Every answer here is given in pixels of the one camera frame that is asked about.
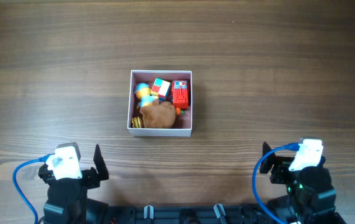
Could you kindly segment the brown plush toy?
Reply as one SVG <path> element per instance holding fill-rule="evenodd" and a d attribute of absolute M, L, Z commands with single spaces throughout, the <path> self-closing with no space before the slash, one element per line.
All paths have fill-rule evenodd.
<path fill-rule="evenodd" d="M 176 117 L 183 114 L 183 111 L 174 107 L 171 102 L 159 100 L 154 100 L 151 105 L 142 107 L 139 112 L 142 115 L 144 127 L 152 129 L 170 129 Z"/>

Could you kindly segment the yellow duck toy blue hat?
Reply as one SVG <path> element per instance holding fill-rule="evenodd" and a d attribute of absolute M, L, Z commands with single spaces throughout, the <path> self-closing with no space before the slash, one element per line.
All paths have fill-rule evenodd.
<path fill-rule="evenodd" d="M 136 106 L 137 109 L 145 106 L 159 105 L 159 97 L 152 95 L 151 88 L 146 83 L 139 83 L 134 89 L 134 94 L 139 100 Z"/>

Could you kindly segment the white cardboard box pink inside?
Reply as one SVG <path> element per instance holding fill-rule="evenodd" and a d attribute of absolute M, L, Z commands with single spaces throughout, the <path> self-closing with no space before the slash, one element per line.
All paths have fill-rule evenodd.
<path fill-rule="evenodd" d="M 132 128 L 131 119 L 136 116 L 142 118 L 140 109 L 136 106 L 139 102 L 134 94 L 134 89 L 139 83 L 146 83 L 152 88 L 156 78 L 171 83 L 170 92 L 165 101 L 172 103 L 172 82 L 174 80 L 186 80 L 189 83 L 189 107 L 182 110 L 183 114 L 176 117 L 174 125 L 170 129 Z M 168 137 L 189 137 L 193 129 L 193 97 L 192 97 L 192 72 L 175 70 L 133 70 L 131 72 L 129 107 L 127 113 L 127 129 L 133 136 L 168 136 Z"/>

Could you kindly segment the multicoloured puzzle cube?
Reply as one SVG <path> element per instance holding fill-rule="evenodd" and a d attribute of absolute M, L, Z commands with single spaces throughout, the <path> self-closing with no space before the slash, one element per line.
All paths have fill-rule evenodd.
<path fill-rule="evenodd" d="M 165 101 L 169 95 L 170 87 L 170 82 L 156 78 L 151 88 L 151 94 L 157 96 L 160 100 Z"/>

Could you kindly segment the red toy fire truck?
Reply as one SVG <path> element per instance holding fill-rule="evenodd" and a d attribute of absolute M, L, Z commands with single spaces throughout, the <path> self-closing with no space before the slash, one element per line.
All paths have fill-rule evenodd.
<path fill-rule="evenodd" d="M 189 83 L 186 80 L 172 82 L 172 103 L 174 107 L 181 110 L 189 107 Z"/>

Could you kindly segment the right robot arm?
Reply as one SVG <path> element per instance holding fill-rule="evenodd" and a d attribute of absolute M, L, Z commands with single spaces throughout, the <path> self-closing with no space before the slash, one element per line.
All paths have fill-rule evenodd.
<path fill-rule="evenodd" d="M 262 157 L 252 175 L 255 200 L 274 223 L 344 223 L 336 211 L 336 190 L 330 172 L 323 167 L 320 139 L 302 139 L 272 149 L 262 145 Z M 256 174 L 270 175 L 270 182 L 286 186 L 287 194 L 263 203 L 256 189 Z"/>

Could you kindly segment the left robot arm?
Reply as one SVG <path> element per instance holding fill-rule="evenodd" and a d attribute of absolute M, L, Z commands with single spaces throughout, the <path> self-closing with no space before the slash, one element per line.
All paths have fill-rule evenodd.
<path fill-rule="evenodd" d="M 49 185 L 44 205 L 44 223 L 103 223 L 108 204 L 88 198 L 88 191 L 100 187 L 109 179 L 108 168 L 99 145 L 95 146 L 94 167 L 80 168 L 80 151 L 77 143 L 57 146 L 45 157 L 38 176 Z"/>

